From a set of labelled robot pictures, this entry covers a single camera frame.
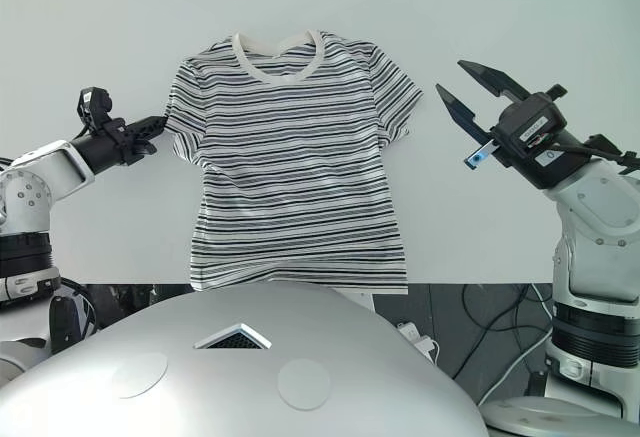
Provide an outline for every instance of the black mesh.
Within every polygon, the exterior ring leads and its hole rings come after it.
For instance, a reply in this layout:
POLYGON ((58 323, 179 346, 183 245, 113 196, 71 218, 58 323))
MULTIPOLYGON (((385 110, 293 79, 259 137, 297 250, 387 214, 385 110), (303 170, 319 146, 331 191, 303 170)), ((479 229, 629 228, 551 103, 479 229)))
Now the black mesh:
POLYGON ((215 344, 211 344, 208 349, 261 349, 258 344, 256 344, 249 337, 244 335, 242 332, 236 332, 235 334, 230 335, 229 337, 225 337, 224 339, 216 342, 215 344))

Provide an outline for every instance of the vent grille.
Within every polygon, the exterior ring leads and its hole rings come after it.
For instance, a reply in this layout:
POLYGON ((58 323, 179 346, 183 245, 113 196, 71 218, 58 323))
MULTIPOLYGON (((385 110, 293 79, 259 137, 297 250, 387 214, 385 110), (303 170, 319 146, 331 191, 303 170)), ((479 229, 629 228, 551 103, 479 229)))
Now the vent grille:
POLYGON ((271 348, 271 342, 247 324, 239 323, 205 337, 194 349, 258 349, 271 348))
POLYGON ((236 332, 233 335, 225 337, 224 339, 211 344, 208 349, 261 349, 258 344, 256 344, 249 337, 244 335, 242 332, 236 332))

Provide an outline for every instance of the white cable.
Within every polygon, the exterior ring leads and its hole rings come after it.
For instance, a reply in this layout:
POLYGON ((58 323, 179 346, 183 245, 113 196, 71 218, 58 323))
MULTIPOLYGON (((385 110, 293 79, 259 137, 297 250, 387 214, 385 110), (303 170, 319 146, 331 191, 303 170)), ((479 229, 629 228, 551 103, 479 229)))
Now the white cable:
POLYGON ((500 377, 500 380, 498 380, 498 382, 493 384, 493 386, 489 390, 487 390, 485 392, 485 394, 480 399, 480 402, 478 403, 478 405, 484 404, 486 402, 486 400, 489 398, 489 396, 493 393, 493 391, 496 390, 498 387, 500 387, 502 385, 502 383, 507 379, 507 377, 509 377, 509 374, 511 373, 511 371, 513 369, 515 369, 516 365, 518 365, 520 362, 522 362, 527 355, 529 355, 535 349, 540 347, 540 345, 543 344, 544 341, 547 340, 551 336, 552 332, 553 332, 553 329, 549 329, 549 331, 546 334, 544 334, 544 336, 539 341, 537 341, 535 344, 533 344, 531 347, 529 347, 527 350, 525 350, 520 356, 518 356, 518 358, 513 361, 513 363, 509 366, 509 368, 502 375, 502 377, 500 377))
MULTIPOLYGON (((89 306, 89 308, 91 309, 91 312, 93 313, 94 322, 92 324, 90 324, 90 325, 95 328, 98 325, 98 314, 96 314, 96 309, 93 307, 91 302, 89 302, 89 299, 87 299, 84 295, 82 295, 82 294, 78 294, 78 295, 80 295, 80 297, 82 297, 82 300, 84 300, 87 303, 87 305, 89 306)), ((89 319, 89 312, 87 312, 85 318, 87 320, 89 319)), ((91 332, 87 331, 87 335, 85 335, 85 339, 88 336, 92 335, 94 330, 95 329, 92 328, 91 332)))
MULTIPOLYGON (((545 313, 549 317, 549 320, 552 321, 553 320, 553 315, 551 315, 551 312, 549 312, 549 309, 545 305, 544 297, 542 297, 542 293, 540 292, 540 290, 538 290, 538 287, 536 286, 536 284, 531 284, 531 287, 533 288, 533 291, 538 296, 538 299, 540 300, 540 305, 542 306, 542 308, 544 309, 545 313)), ((498 380, 495 384, 493 384, 493 386, 489 390, 487 390, 485 392, 485 394, 480 399, 480 402, 478 403, 478 405, 484 404, 487 401, 487 399, 489 398, 489 396, 498 387, 500 387, 502 385, 502 383, 507 379, 507 377, 509 377, 509 374, 511 374, 511 371, 513 369, 515 369, 516 366, 520 362, 522 362, 525 359, 525 357, 527 357, 527 355, 529 355, 531 352, 533 352, 535 349, 537 349, 540 345, 542 345, 551 336, 552 332, 553 332, 553 329, 549 329, 547 331, 547 333, 544 334, 544 336, 540 340, 538 340, 535 344, 533 344, 531 347, 529 347, 527 350, 525 350, 521 355, 519 355, 518 358, 511 363, 511 365, 506 370, 506 372, 502 375, 502 377, 500 377, 500 380, 498 380)))
POLYGON ((440 344, 437 343, 435 340, 432 340, 433 345, 435 345, 436 347, 436 356, 433 358, 433 363, 434 365, 438 365, 438 357, 440 357, 440 344))
POLYGON ((553 315, 551 315, 551 312, 549 312, 549 309, 547 308, 547 306, 546 306, 546 304, 544 302, 544 297, 542 297, 542 294, 538 290, 538 286, 536 284, 531 284, 531 287, 533 287, 533 291, 538 296, 538 299, 540 299, 540 305, 542 306, 542 308, 544 309, 546 314, 549 316, 549 320, 553 320, 553 315))

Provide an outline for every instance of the black cable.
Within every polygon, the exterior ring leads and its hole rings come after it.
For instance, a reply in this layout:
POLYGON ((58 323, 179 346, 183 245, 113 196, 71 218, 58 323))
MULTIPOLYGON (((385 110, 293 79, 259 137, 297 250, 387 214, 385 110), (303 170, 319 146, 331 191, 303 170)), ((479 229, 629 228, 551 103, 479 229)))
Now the black cable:
MULTIPOLYGON (((89 307, 89 310, 91 311, 91 313, 93 314, 93 319, 94 319, 94 327, 97 327, 97 324, 95 323, 95 312, 92 310, 93 307, 91 306, 87 306, 89 307)), ((91 323, 91 320, 89 319, 89 312, 87 312, 87 319, 84 322, 84 329, 82 329, 82 336, 81 339, 84 340, 87 338, 87 332, 89 331, 89 324, 91 323)))
MULTIPOLYGON (((522 355, 525 352, 525 348, 522 345, 522 338, 520 336, 520 329, 518 328, 518 311, 520 310, 520 306, 518 305, 515 309, 513 309, 513 325, 514 325, 514 329, 513 329, 513 337, 516 339, 516 344, 518 346, 518 350, 520 351, 520 354, 522 355)), ((527 372, 529 372, 529 374, 531 374, 532 369, 531 366, 529 365, 529 361, 527 360, 527 357, 525 357, 523 359, 524 362, 524 366, 527 368, 527 372)))
POLYGON ((80 131, 80 133, 78 135, 76 135, 74 137, 74 139, 78 139, 80 137, 82 137, 84 134, 87 133, 87 130, 89 130, 89 126, 85 124, 85 126, 82 128, 82 130, 80 131))
MULTIPOLYGON (((480 322, 478 322, 478 320, 471 314, 471 311, 469 310, 469 306, 467 305, 467 297, 466 297, 466 293, 467 293, 467 289, 469 288, 469 284, 464 284, 462 286, 462 308, 464 309, 465 314, 467 314, 467 317, 469 317, 469 320, 471 320, 471 322, 473 322, 474 324, 476 324, 476 326, 480 327, 483 330, 487 330, 489 332, 506 332, 508 330, 514 330, 516 327, 520 327, 520 328, 533 328, 536 330, 540 330, 542 332, 546 332, 546 330, 544 330, 542 327, 538 327, 537 325, 530 325, 530 324, 523 324, 523 325, 512 325, 512 326, 508 326, 508 327, 500 327, 500 328, 494 328, 491 324, 490 325, 484 325, 481 324, 480 322)), ((525 292, 525 296, 526 296, 526 292, 528 292, 528 285, 525 286, 523 289, 519 290, 519 295, 522 294, 523 292, 525 292)))
POLYGON ((553 289, 551 288, 551 284, 547 285, 549 286, 549 297, 543 297, 542 300, 540 300, 540 298, 536 295, 535 297, 531 298, 528 296, 529 292, 527 291, 527 295, 524 297, 524 299, 528 300, 529 302, 535 302, 536 304, 549 302, 551 299, 553 299, 553 289))
POLYGON ((627 167, 625 173, 628 174, 634 170, 640 169, 640 158, 636 157, 635 152, 626 152, 622 155, 612 154, 610 152, 604 152, 598 149, 592 149, 591 147, 580 147, 572 145, 552 145, 548 150, 555 150, 558 152, 569 152, 572 154, 583 154, 594 157, 600 157, 606 160, 616 162, 618 165, 627 167))
POLYGON ((71 290, 74 291, 74 295, 82 295, 82 297, 84 297, 87 302, 89 302, 89 304, 91 304, 92 307, 92 313, 93 313, 93 330, 91 331, 91 335, 95 334, 98 331, 98 315, 96 314, 96 303, 93 301, 93 297, 91 296, 91 294, 89 293, 89 291, 87 290, 87 288, 84 285, 81 285, 77 282, 74 282, 71 279, 67 279, 65 277, 62 277, 60 279, 60 282, 62 283, 62 285, 64 285, 65 287, 70 288, 71 290))
POLYGON ((436 319, 433 312, 433 298, 431 296, 431 284, 428 284, 427 290, 429 292, 429 311, 431 312, 431 334, 432 334, 431 338, 437 342, 438 338, 436 337, 436 319))
MULTIPOLYGON (((462 287, 461 296, 464 296, 465 286, 468 286, 468 284, 465 284, 462 287)), ((524 300, 524 296, 526 295, 526 291, 527 291, 527 288, 525 287, 518 294, 518 297, 516 298, 516 300, 513 301, 513 303, 511 305, 509 305, 509 307, 507 307, 502 312, 500 312, 498 315, 496 315, 491 320, 491 322, 489 322, 486 326, 482 327, 483 330, 482 330, 482 333, 480 334, 480 337, 476 340, 476 342, 473 345, 473 347, 471 347, 471 350, 469 350, 469 353, 467 353, 467 356, 462 361, 462 364, 460 364, 460 367, 458 367, 458 370, 456 370, 455 373, 453 374, 453 379, 456 379, 458 377, 458 375, 460 375, 460 372, 462 372, 462 370, 467 366, 467 364, 469 363, 469 360, 471 360, 471 357, 473 357, 473 354, 475 354, 476 350, 478 350, 478 348, 480 347, 480 344, 482 344, 482 342, 484 341, 485 337, 487 336, 487 334, 489 333, 489 331, 493 327, 493 324, 495 324, 498 320, 500 320, 502 317, 504 317, 509 312, 511 312, 513 309, 515 309, 518 305, 520 305, 520 303, 524 300)), ((466 303, 465 299, 463 298, 462 301, 463 301, 463 306, 466 308, 466 304, 467 303, 466 303)))
POLYGON ((13 162, 11 159, 7 159, 6 157, 0 157, 0 170, 4 170, 11 165, 13 162))

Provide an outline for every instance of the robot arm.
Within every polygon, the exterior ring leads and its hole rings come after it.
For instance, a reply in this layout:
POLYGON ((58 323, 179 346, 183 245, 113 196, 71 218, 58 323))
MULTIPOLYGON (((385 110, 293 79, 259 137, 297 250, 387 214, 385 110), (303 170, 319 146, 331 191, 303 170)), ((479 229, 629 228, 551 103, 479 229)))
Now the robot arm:
POLYGON ((550 388, 568 386, 573 402, 590 407, 587 402, 597 400, 611 415, 637 423, 640 181, 626 174, 640 169, 640 159, 634 152, 623 154, 602 135, 584 143, 571 135, 553 103, 566 93, 561 86, 530 94, 503 72, 473 62, 459 64, 492 94, 512 101, 487 132, 474 123, 473 112, 437 86, 453 120, 481 145, 465 163, 475 169, 493 155, 505 167, 514 167, 557 202, 562 220, 554 256, 545 395, 555 397, 550 388), (617 173, 607 160, 624 170, 617 173))
POLYGON ((554 104, 566 94, 560 85, 530 94, 504 72, 474 62, 459 64, 492 94, 513 102, 487 132, 474 122, 471 110, 437 86, 453 120, 482 146, 465 163, 475 169, 493 155, 558 203, 568 246, 564 253, 570 257, 570 262, 563 262, 570 264, 568 285, 575 295, 636 301, 640 295, 640 249, 636 247, 640 245, 640 185, 624 175, 640 169, 640 158, 634 152, 622 154, 603 135, 580 143, 570 134, 554 104), (624 166, 622 175, 602 159, 624 166), (578 254, 585 239, 593 248, 578 254))
POLYGON ((47 234, 55 202, 114 165, 131 165, 155 153, 149 140, 162 133, 166 118, 148 117, 126 125, 121 118, 109 117, 111 106, 106 90, 84 89, 78 114, 82 133, 88 135, 29 152, 0 173, 0 303, 59 286, 47 234))

